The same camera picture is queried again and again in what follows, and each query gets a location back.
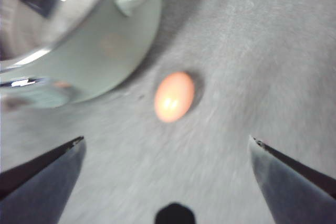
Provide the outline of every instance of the brown egg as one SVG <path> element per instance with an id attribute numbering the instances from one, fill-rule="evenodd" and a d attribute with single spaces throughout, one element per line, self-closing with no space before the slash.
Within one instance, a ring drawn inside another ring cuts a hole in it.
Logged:
<path id="1" fill-rule="evenodd" d="M 167 76 L 155 94 L 155 112 L 164 122 L 174 122 L 190 108 L 194 99 L 194 83 L 189 75 L 176 72 Z"/>

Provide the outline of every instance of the gray fabric surface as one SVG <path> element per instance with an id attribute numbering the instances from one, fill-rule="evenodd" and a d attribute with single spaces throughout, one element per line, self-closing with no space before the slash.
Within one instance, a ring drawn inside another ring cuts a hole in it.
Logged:
<path id="1" fill-rule="evenodd" d="M 141 67 L 99 98 L 2 114 L 2 168 L 78 135 L 87 156 L 60 223 L 152 223 L 172 201 L 197 223 L 272 223 L 249 134 L 336 177 L 336 0 L 164 0 Z M 157 84 L 186 70 L 196 103 L 154 114 Z"/>

